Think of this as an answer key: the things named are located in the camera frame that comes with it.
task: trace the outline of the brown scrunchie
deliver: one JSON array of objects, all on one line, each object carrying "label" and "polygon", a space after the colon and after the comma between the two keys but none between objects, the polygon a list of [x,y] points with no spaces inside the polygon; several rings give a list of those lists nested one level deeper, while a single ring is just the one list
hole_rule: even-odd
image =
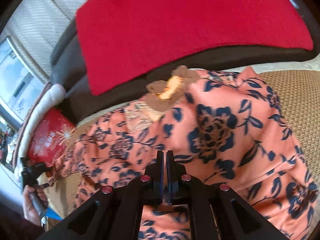
[{"label": "brown scrunchie", "polygon": [[171,109],[174,103],[184,95],[191,83],[196,82],[199,75],[186,66],[179,66],[172,71],[172,77],[168,81],[155,81],[147,86],[149,91],[145,97],[145,103],[152,109],[165,112]]}]

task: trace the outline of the gray handle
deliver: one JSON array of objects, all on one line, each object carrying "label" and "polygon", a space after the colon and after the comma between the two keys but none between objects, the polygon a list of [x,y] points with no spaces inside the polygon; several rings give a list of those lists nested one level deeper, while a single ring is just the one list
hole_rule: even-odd
[{"label": "gray handle", "polygon": [[38,212],[38,215],[41,218],[43,218],[47,212],[47,209],[45,209],[41,203],[41,200],[39,199],[39,197],[37,196],[37,194],[35,192],[30,193],[29,195],[32,204],[35,208],[35,210]]}]

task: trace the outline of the orange floral dress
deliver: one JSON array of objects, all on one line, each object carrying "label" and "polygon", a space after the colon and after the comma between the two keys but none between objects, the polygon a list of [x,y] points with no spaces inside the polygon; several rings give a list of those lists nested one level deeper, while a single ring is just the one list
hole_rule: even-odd
[{"label": "orange floral dress", "polygon": [[[250,67],[197,73],[173,108],[142,130],[130,132],[125,117],[137,101],[102,115],[53,163],[50,183],[82,172],[78,207],[100,187],[143,174],[157,150],[173,150],[188,174],[229,184],[288,238],[305,239],[317,187],[278,95]],[[139,239],[190,239],[188,209],[145,206]]]}]

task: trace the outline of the red blanket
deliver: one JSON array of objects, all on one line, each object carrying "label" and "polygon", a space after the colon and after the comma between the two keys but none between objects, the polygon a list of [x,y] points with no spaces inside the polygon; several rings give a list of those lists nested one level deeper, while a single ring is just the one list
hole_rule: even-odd
[{"label": "red blanket", "polygon": [[76,23],[94,95],[209,48],[313,49],[289,0],[88,0]]}]

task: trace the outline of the red fabric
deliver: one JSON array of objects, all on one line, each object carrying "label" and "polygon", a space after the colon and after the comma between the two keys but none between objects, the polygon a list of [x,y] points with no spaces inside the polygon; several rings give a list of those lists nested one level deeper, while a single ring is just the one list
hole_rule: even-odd
[{"label": "red fabric", "polygon": [[76,23],[94,95],[209,48],[313,49],[289,0],[88,0]]},{"label": "red fabric", "polygon": [[28,157],[33,164],[52,162],[61,156],[75,126],[60,111],[50,109],[41,119],[31,140]]}]

